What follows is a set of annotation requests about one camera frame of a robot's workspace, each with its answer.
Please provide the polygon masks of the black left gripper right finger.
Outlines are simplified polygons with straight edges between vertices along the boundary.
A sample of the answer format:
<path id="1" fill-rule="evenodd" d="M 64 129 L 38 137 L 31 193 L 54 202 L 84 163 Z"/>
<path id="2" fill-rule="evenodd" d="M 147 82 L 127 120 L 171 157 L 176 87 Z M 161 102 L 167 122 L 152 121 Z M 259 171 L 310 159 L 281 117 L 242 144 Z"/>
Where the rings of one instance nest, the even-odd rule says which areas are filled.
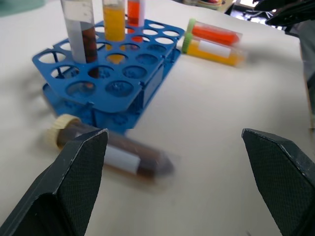
<path id="1" fill-rule="evenodd" d="M 283 236 L 315 234 L 315 164 L 291 140 L 242 131 L 257 188 Z"/>

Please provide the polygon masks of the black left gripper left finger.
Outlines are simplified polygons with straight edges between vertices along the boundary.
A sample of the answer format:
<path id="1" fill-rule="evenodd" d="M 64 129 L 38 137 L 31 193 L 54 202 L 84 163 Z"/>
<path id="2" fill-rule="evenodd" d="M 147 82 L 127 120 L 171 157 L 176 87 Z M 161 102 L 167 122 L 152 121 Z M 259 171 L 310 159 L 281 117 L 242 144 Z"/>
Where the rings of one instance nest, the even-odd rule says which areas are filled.
<path id="1" fill-rule="evenodd" d="M 108 130 L 69 141 L 0 227 L 2 236 L 83 236 L 99 192 Z"/>

